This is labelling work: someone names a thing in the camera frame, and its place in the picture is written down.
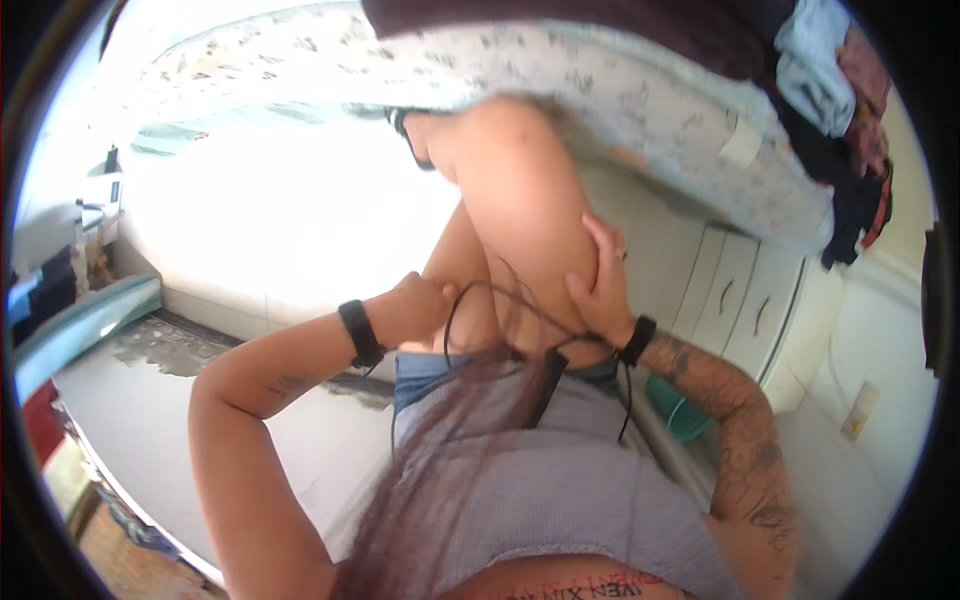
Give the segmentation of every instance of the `dark clothing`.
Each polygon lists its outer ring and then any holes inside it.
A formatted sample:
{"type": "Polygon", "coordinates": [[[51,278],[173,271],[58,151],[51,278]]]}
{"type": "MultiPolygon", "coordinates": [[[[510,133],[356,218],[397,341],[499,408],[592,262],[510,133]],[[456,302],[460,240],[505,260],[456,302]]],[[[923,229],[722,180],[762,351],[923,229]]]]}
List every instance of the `dark clothing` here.
{"type": "Polygon", "coordinates": [[[861,230],[868,232],[863,240],[866,247],[890,221],[893,168],[888,169],[886,178],[878,178],[869,171],[859,177],[852,168],[850,149],[843,139],[820,133],[780,96],[772,77],[761,79],[759,84],[777,110],[783,128],[790,135],[793,151],[807,174],[833,186],[833,237],[824,248],[821,263],[827,269],[834,262],[853,263],[861,230]]]}
{"type": "Polygon", "coordinates": [[[378,37],[478,21],[559,19],[602,25],[652,39],[718,75],[744,81],[759,75],[763,39],[767,35],[773,39],[776,29],[792,13],[793,2],[363,0],[363,8],[378,37]],[[747,24],[751,22],[764,33],[753,31],[747,24]]]}

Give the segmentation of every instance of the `teal object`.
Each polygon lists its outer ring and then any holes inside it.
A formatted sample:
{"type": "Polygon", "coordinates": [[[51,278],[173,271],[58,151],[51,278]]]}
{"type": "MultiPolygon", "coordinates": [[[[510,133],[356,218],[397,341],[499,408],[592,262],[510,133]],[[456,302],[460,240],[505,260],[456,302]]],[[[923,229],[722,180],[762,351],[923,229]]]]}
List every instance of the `teal object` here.
{"type": "Polygon", "coordinates": [[[697,438],[707,429],[710,418],[700,412],[680,392],[657,375],[647,379],[647,396],[654,410],[666,423],[670,435],[680,444],[697,438]]]}

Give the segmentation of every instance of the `blue fabric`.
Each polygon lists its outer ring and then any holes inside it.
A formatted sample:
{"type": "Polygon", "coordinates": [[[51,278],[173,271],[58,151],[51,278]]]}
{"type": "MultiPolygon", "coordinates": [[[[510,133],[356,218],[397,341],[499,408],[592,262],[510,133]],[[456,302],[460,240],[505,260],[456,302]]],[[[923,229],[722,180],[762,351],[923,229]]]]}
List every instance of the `blue fabric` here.
{"type": "Polygon", "coordinates": [[[798,0],[774,38],[780,51],[777,88],[829,137],[843,137],[856,108],[853,88],[836,58],[850,25],[850,15],[837,0],[798,0]]]}
{"type": "Polygon", "coordinates": [[[34,271],[23,281],[17,282],[7,294],[7,317],[17,324],[30,316],[30,293],[43,280],[42,271],[34,271]]]}
{"type": "MultiPolygon", "coordinates": [[[[471,354],[450,356],[453,370],[465,367],[472,360],[471,354]]],[[[616,359],[611,357],[591,367],[567,371],[565,375],[580,379],[607,396],[620,398],[620,389],[616,383],[616,365],[616,359]]],[[[399,352],[396,355],[394,411],[399,413],[421,401],[448,381],[450,376],[450,369],[442,354],[399,352]]]]}

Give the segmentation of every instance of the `red fabric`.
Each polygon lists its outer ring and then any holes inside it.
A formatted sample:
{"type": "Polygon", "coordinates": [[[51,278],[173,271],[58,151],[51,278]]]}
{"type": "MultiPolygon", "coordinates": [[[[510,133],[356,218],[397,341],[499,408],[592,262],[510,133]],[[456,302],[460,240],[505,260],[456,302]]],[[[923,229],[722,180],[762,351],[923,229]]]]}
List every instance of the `red fabric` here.
{"type": "Polygon", "coordinates": [[[57,388],[47,381],[23,405],[23,420],[27,423],[27,434],[34,447],[36,461],[45,465],[50,455],[63,440],[63,428],[50,403],[57,399],[57,388]]]}
{"type": "Polygon", "coordinates": [[[890,93],[890,76],[859,29],[850,27],[847,30],[837,64],[857,94],[870,104],[876,116],[883,116],[887,109],[887,94],[890,93]]]}

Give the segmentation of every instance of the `arm tattoo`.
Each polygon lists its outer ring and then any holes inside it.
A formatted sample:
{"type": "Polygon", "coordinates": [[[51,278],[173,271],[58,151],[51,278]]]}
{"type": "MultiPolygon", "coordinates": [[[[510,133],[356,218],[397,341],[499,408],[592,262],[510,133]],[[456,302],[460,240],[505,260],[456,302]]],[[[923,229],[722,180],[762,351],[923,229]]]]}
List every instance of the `arm tattoo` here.
{"type": "Polygon", "coordinates": [[[281,375],[276,379],[273,385],[267,386],[267,391],[273,394],[282,402],[293,402],[302,396],[307,390],[314,387],[302,377],[294,375],[281,375]]]}
{"type": "Polygon", "coordinates": [[[771,556],[792,570],[797,523],[777,427],[766,396],[727,361],[657,332],[640,363],[720,424],[720,465],[710,512],[762,531],[771,556]]]}

